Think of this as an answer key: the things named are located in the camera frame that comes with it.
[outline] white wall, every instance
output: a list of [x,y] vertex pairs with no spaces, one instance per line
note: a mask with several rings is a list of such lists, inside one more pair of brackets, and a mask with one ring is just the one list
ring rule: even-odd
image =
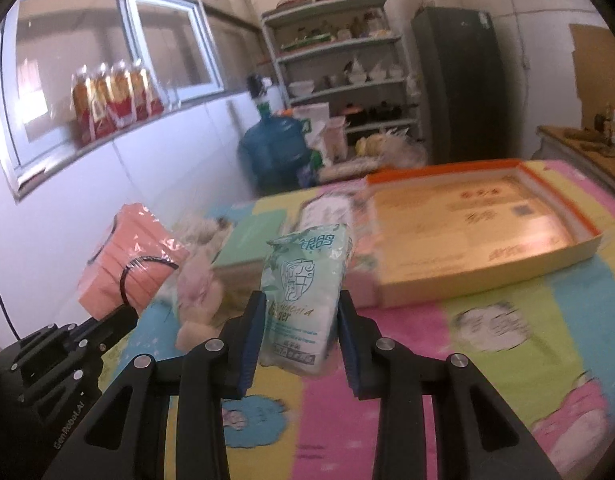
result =
[[[85,155],[19,204],[0,165],[0,291],[20,336],[88,317],[76,283],[124,203],[143,202],[171,225],[184,212],[254,197],[236,159],[228,100],[242,127],[258,121],[249,94],[182,110]],[[13,341],[0,311],[0,346]]]
[[[280,0],[252,0],[258,13]],[[580,126],[581,104],[576,95],[569,23],[606,27],[589,0],[440,0],[440,6],[460,6],[491,13],[507,76],[513,118],[515,155],[529,158],[538,148],[539,124]],[[411,67],[420,72],[410,20],[417,0],[389,0],[387,12],[394,29],[404,35]],[[514,16],[519,17],[519,26]],[[522,67],[521,40],[527,70]],[[526,73],[529,89],[527,105]],[[429,132],[428,111],[421,109],[423,132]]]

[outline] window sill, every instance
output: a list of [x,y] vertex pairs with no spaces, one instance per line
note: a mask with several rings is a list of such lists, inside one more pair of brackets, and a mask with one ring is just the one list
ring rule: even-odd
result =
[[166,117],[169,117],[172,114],[177,114],[178,112],[189,110],[190,108],[205,104],[210,101],[214,101],[215,99],[225,98],[239,93],[242,93],[242,90],[222,91],[212,95],[207,95],[186,101],[175,110],[165,112],[157,117],[141,121],[140,123],[132,124],[131,126],[124,128],[123,130],[114,132],[113,134],[103,137],[102,139],[95,140],[94,142],[88,144],[83,148],[76,149],[69,144],[63,144],[43,159],[33,162],[27,167],[22,168],[21,170],[19,170],[20,173],[17,172],[18,189],[14,190],[14,198],[17,202],[19,202],[42,183],[49,180],[52,176],[65,169],[67,166],[74,163],[76,160],[96,150],[100,146],[107,144],[108,142],[111,142],[121,136],[129,134],[139,128],[142,128],[146,124],[151,124],[155,121],[159,121]]

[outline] white window frame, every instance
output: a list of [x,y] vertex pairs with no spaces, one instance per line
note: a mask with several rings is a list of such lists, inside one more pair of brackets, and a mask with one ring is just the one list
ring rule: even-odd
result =
[[[52,132],[47,132],[39,139],[30,142],[22,122],[21,115],[16,111],[18,106],[18,81],[17,81],[17,60],[16,60],[16,33],[18,27],[18,11],[20,1],[10,9],[5,17],[2,32],[2,48],[0,68],[2,71],[2,104],[9,124],[11,135],[10,152],[12,162],[17,167],[25,167],[38,160],[46,153],[55,150],[57,147],[72,141],[69,129],[59,127]],[[194,37],[198,44],[198,49],[206,63],[207,73],[210,76],[210,83],[193,85],[183,88],[166,89],[171,102],[188,101],[223,91],[223,81],[220,71],[213,55],[213,38],[207,24],[202,5],[193,0],[118,0],[119,13],[123,21],[126,34],[127,46],[132,60],[142,59],[152,73],[158,78],[158,73],[154,71],[149,50],[145,41],[145,35],[138,14],[137,3],[148,4],[159,7],[186,12],[190,19]]]

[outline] colorful tablecloth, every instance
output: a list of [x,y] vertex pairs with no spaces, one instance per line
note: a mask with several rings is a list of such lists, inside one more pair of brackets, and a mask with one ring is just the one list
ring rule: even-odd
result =
[[[532,161],[527,167],[603,231],[596,256],[527,282],[448,301],[365,309],[363,315],[419,354],[468,355],[559,471],[584,478],[615,432],[615,199],[564,162]],[[292,216],[317,193],[272,196],[223,213],[238,220],[287,208]],[[152,304],[127,346],[108,359],[117,373],[142,352],[159,360],[178,355],[177,330],[171,309]],[[174,401],[171,424],[175,415]],[[320,380],[258,367],[248,396],[224,402],[223,419],[234,480],[371,478],[379,402],[355,400],[342,367]],[[429,408],[427,420],[431,432]],[[428,438],[430,458],[434,447]],[[166,478],[172,479],[173,449],[170,443],[166,457]],[[428,460],[428,478],[435,478],[435,470]]]

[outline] qr code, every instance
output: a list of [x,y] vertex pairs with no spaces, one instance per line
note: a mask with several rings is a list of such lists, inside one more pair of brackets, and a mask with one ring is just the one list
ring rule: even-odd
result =
[[527,204],[514,206],[511,210],[516,216],[527,216],[534,213],[533,209]]

